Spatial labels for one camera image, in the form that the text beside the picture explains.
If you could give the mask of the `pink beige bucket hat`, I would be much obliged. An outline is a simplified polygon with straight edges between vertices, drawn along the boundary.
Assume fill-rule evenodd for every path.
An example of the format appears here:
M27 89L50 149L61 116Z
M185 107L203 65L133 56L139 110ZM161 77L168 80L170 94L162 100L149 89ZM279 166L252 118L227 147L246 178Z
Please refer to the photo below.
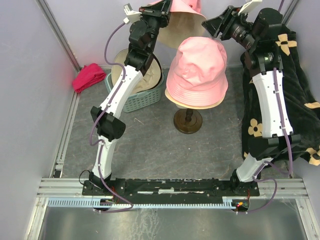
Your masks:
M178 47L166 78L166 90L179 102L211 105L226 95L227 53L209 37L189 37Z
M202 22L206 17L201 13L201 0L172 0L169 23L159 30L157 40L163 45L177 49L190 37L203 36Z

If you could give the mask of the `peach bucket hat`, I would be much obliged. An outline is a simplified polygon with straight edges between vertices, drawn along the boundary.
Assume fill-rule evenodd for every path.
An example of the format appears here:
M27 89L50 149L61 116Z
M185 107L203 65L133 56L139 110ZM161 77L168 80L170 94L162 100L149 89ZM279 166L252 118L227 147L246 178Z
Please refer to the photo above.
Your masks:
M180 101L176 100L175 98L173 98L167 89L164 91L164 94L165 94L166 98L169 101L171 101L172 103L174 103L179 109L194 109L194 110L211 109L211 108L215 108L218 105L220 105L225 99L225 95L224 95L221 99L219 99L217 102L215 102L213 104L205 105L204 103L199 103L199 102L189 104L189 103L185 103L185 102L180 102Z

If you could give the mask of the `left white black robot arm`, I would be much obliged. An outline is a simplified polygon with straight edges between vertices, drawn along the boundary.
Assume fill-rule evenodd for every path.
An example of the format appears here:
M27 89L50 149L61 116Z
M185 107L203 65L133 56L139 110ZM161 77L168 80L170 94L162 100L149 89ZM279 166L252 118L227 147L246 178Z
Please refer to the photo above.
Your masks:
M89 144L98 146L98 149L88 182L99 195L106 195L111 189L109 179L114 149L126 129L119 117L134 87L157 59L154 49L160 29L169 25L171 7L170 0L141 6L138 11L132 10L130 4L124 6L126 18L123 23L130 24L128 53L124 63L119 64L121 73L111 92L99 107L90 110L94 121L92 131L97 132L98 139Z

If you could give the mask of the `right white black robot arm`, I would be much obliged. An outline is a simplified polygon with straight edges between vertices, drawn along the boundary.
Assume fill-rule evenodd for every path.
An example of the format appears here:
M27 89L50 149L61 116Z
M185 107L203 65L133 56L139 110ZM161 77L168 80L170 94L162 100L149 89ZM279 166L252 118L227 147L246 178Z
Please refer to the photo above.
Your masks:
M261 136L248 143L248 155L233 171L229 189L236 196L242 195L258 181L262 169L276 157L287 153L288 173L293 173L292 148L301 141L291 126L283 91L283 62L280 54L282 14L273 8L263 8L254 22L248 22L249 4L242 7L228 6L224 12L201 25L213 38L222 41L234 39L245 48L245 69L257 91L262 117Z

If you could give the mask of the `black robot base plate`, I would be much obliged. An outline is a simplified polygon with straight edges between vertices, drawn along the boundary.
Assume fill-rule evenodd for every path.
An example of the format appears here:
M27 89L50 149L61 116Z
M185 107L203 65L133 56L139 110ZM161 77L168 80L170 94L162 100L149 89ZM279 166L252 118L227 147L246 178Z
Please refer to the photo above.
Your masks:
M93 184L85 180L82 194L93 197L112 197L117 204L126 201L132 204L206 204L223 202L223 197L258 197L260 190L254 181L239 183L231 180L206 179L138 179L116 178Z

